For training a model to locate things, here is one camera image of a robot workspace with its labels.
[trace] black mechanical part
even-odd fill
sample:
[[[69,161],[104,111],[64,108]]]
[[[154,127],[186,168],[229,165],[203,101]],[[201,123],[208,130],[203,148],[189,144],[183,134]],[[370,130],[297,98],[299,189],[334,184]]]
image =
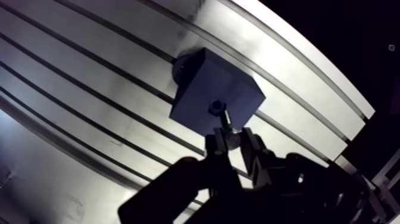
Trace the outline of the black mechanical part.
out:
[[[242,189],[228,158],[226,129],[216,128],[205,137],[206,158],[183,158],[138,192],[119,209],[122,224],[170,223],[206,188],[210,199],[187,223],[357,222],[368,191],[336,164],[324,168],[295,153],[277,158],[250,129],[231,134],[240,139],[254,189]],[[162,209],[149,216],[154,204]]]

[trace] dark groove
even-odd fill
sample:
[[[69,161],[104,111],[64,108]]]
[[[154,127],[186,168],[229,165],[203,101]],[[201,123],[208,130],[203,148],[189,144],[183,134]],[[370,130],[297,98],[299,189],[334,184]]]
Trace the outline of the dark groove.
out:
[[[123,107],[122,105],[116,103],[115,101],[107,98],[103,94],[100,94],[99,92],[97,92],[96,90],[92,89],[91,87],[85,85],[84,83],[80,82],[79,80],[75,79],[74,77],[70,76],[69,74],[63,72],[59,68],[53,66],[51,63],[45,61],[43,58],[40,58],[38,55],[36,55],[35,53],[29,51],[25,47],[21,46],[19,43],[11,40],[9,37],[5,36],[3,33],[0,33],[0,38],[5,40],[6,42],[8,42],[13,47],[17,48],[21,52],[25,53],[26,55],[28,55],[29,57],[31,57],[32,59],[34,59],[35,61],[37,61],[41,65],[43,65],[46,68],[50,69],[51,71],[53,71],[57,75],[61,76],[62,78],[66,79],[66,80],[68,80],[72,84],[80,87],[84,91],[92,94],[94,97],[96,97],[97,99],[100,99],[104,103],[114,107],[115,109],[117,109],[121,113],[123,113],[123,114],[129,116],[130,118],[142,123],[143,125],[149,127],[150,129],[152,129],[152,130],[164,135],[165,137],[169,138],[170,140],[172,140],[174,142],[177,142],[178,144],[190,149],[191,151],[193,151],[193,152],[195,152],[195,153],[197,153],[199,155],[204,156],[204,151],[201,150],[200,148],[197,148],[196,146],[186,142],[185,140],[179,138],[178,136],[173,135],[172,133],[164,130],[163,128],[151,123],[150,121],[144,119],[140,115],[137,115],[136,113],[128,110],[126,107]]]
[[[96,14],[70,2],[70,1],[63,1],[63,0],[55,0],[55,2],[69,8],[70,10],[73,10],[86,18],[93,20],[94,22],[106,27],[107,29],[112,30],[113,32],[118,33],[119,35],[123,36],[124,38],[132,41],[133,43],[141,46],[142,48],[145,48],[146,50],[150,51],[151,53],[157,55],[158,57],[162,58],[168,63],[173,63],[175,61],[175,58],[171,56],[170,54],[160,50],[159,48],[151,45],[150,43],[142,40],[141,38],[131,34],[125,29],[120,28],[119,26],[116,26],[115,24],[97,16]]]
[[[20,101],[18,98],[16,98],[14,95],[12,95],[11,93],[9,93],[7,90],[5,90],[3,87],[0,86],[0,91],[3,92],[6,96],[8,96],[9,98],[11,98],[13,101],[15,101],[18,105],[20,105],[21,107],[23,107],[25,110],[27,110],[28,112],[32,113],[34,116],[36,116],[37,118],[39,118],[41,121],[43,121],[44,123],[46,123],[47,125],[49,125],[50,127],[54,128],[55,130],[59,131],[59,133],[62,133],[63,135],[65,135],[66,137],[70,138],[71,140],[73,140],[74,142],[78,143],[79,145],[83,146],[84,148],[86,148],[87,150],[91,151],[92,153],[98,155],[99,157],[109,161],[110,163],[118,166],[119,168],[133,174],[136,175],[148,182],[151,182],[152,179],[141,174],[140,172],[137,172],[135,170],[133,170],[132,168],[118,162],[117,160],[107,156],[106,154],[96,150],[94,147],[90,146],[89,144],[83,142],[82,140],[80,140],[79,138],[76,138],[74,135],[70,134],[69,132],[67,132],[66,130],[62,129],[61,127],[57,126],[55,123],[51,122],[50,120],[48,120],[46,117],[42,116],[41,114],[39,114],[37,111],[35,111],[34,109],[30,108],[28,105],[26,105],[24,102]],[[26,118],[24,120],[31,120],[31,118],[28,118],[26,115],[22,115],[25,116]],[[73,158],[78,158],[80,161],[83,161],[83,165],[84,166],[90,166],[88,168],[92,169],[93,171],[95,171],[96,173],[99,173],[100,175],[106,174],[110,177],[112,177],[113,179],[117,180],[120,183],[123,183],[129,187],[132,187],[133,189],[136,190],[140,190],[143,188],[143,186],[131,181],[128,178],[125,178],[123,175],[113,171],[112,169],[107,168],[106,166],[104,166],[103,164],[101,164],[100,162],[96,161],[95,159],[93,159],[92,157],[90,157],[89,155],[87,155],[86,153],[76,149],[75,147],[73,147],[72,145],[70,145],[68,142],[65,142],[62,138],[60,138],[59,136],[56,136],[55,134],[53,134],[52,132],[45,130],[44,127],[38,127],[39,125],[35,125],[38,129],[42,129],[41,134],[45,135],[46,138],[48,139],[52,139],[51,141],[57,145],[59,145],[62,149],[64,149],[68,154],[71,154],[73,156]],[[201,201],[198,200],[193,200],[194,203],[197,203],[199,205],[203,205],[203,203]]]
[[[0,2],[0,7],[8,11],[9,13],[15,15],[16,17],[24,20],[25,22],[31,24],[32,26],[38,28],[39,30],[45,32],[49,36],[52,36],[53,38],[59,40],[60,42],[66,44],[70,48],[73,48],[74,50],[78,51],[79,53],[87,56],[88,58],[96,61],[97,63],[101,64],[102,66],[110,69],[114,73],[119,74],[120,76],[124,77],[125,79],[129,80],[130,82],[134,83],[135,85],[140,86],[141,88],[147,90],[148,92],[158,96],[160,99],[164,100],[165,102],[168,102],[169,104],[173,103],[172,97],[168,96],[167,94],[157,90],[153,86],[147,84],[146,82],[138,79],[137,77],[132,76],[128,72],[124,71],[123,69],[115,66],[114,64],[108,62],[107,60],[97,56],[93,52],[87,50],[86,48],[74,43],[73,41],[70,41],[69,39],[63,37],[59,33],[49,29],[48,27],[38,23],[37,21],[33,20],[32,18],[18,12],[17,10],[9,7],[8,5],[4,4],[3,2]]]
[[[53,97],[51,94],[49,94],[48,92],[44,91],[43,89],[41,89],[40,87],[38,87],[37,85],[35,85],[33,82],[29,81],[28,79],[26,79],[24,76],[22,76],[21,74],[17,73],[16,71],[14,71],[12,68],[8,67],[6,64],[4,64],[2,61],[0,61],[0,66],[3,67],[5,70],[7,70],[8,72],[10,72],[12,75],[14,75],[16,78],[20,79],[22,82],[24,82],[25,84],[27,84],[28,86],[30,86],[32,89],[38,91],[40,94],[42,94],[43,96],[45,96],[47,99],[51,100],[52,102],[54,102],[55,104],[59,105],[60,107],[62,107],[63,109],[67,110],[68,112],[70,112],[71,114],[74,114],[76,117],[80,118],[81,120],[85,121],[86,123],[92,125],[93,127],[95,127],[96,129],[100,130],[101,132],[107,134],[108,136],[118,140],[119,142],[121,142],[122,144],[127,145],[128,147],[136,150],[137,152],[169,167],[171,166],[171,163],[159,158],[156,155],[153,155],[152,153],[144,150],[143,148],[133,144],[132,142],[122,138],[121,136],[117,135],[116,133],[108,130],[107,128],[99,125],[97,122],[93,121],[92,119],[84,116],[83,114],[81,114],[80,112],[76,111],[75,109],[73,109],[72,107],[68,106],[67,104],[61,102],[59,99]]]

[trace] black background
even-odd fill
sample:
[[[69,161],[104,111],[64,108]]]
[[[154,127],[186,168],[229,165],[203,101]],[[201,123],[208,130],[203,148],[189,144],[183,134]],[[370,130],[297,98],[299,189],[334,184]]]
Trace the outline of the black background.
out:
[[[400,7],[395,1],[261,2],[326,55],[376,110],[343,153],[371,179],[400,147],[400,118],[389,112],[399,76]]]

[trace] metal panel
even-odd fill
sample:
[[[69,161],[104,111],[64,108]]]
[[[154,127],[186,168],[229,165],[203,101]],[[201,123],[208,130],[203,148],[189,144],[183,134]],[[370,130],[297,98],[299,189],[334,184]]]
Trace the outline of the metal panel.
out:
[[[186,128],[182,128],[181,125],[172,122],[170,119],[167,119],[170,106],[165,102],[162,102],[160,99],[152,96],[146,91],[140,90],[137,86],[127,83],[124,79],[116,76],[113,72],[104,69],[99,64],[83,57],[71,48],[67,48],[65,45],[55,41],[53,38],[50,38],[7,12],[4,12],[2,15],[7,16],[7,20],[9,22],[11,21],[14,24],[14,27],[19,27],[18,32],[16,32],[13,31],[14,29],[10,29],[9,26],[4,25],[2,26],[2,32],[4,34],[7,34],[26,48],[31,49],[50,63],[66,71],[68,74],[80,79],[85,84],[95,88],[99,92],[102,92],[104,95],[107,95],[114,101],[126,106],[135,113],[138,113],[138,115],[143,116],[162,128],[181,136],[181,138],[194,144],[198,148],[203,147],[203,141],[200,136]],[[96,74],[97,78],[93,79],[92,74]],[[138,104],[142,106],[135,106],[134,102],[136,101],[139,101]],[[285,142],[282,142],[280,148],[287,148],[285,145],[287,141],[288,139],[286,139]]]
[[[35,112],[18,106],[23,113],[140,186],[180,157],[203,157],[203,137],[168,118],[177,90],[172,63],[188,49],[207,47],[254,77],[267,100],[246,126],[279,157],[296,152],[327,166],[322,159],[336,158],[346,147],[343,140],[362,128],[362,120],[335,89],[240,13],[217,1],[157,2],[176,14],[163,7],[154,10],[154,2],[143,0],[0,0],[0,96],[14,105],[25,103]],[[121,191],[110,203],[114,211],[132,190],[120,189],[52,152],[53,146],[4,113],[0,122],[0,133],[10,130],[0,136],[0,150],[22,177],[16,181],[16,194],[21,200],[27,197],[25,203],[38,216],[50,223],[75,217],[78,223],[118,222],[115,213],[92,205],[99,201],[93,195],[105,194],[108,202],[114,191]],[[27,141],[16,142],[11,135]],[[29,145],[33,149],[26,153]],[[229,157],[241,171],[242,185],[251,187],[243,177],[240,151]],[[34,162],[43,164],[33,169]],[[103,193],[102,187],[109,191]],[[43,199],[45,191],[54,197]],[[189,207],[197,209],[207,199],[207,191],[201,191]],[[41,200],[42,207],[35,208],[35,200]],[[85,206],[85,218],[82,210],[71,218],[73,203]],[[52,206],[54,212],[43,209]],[[104,221],[97,220],[95,212],[104,213]]]

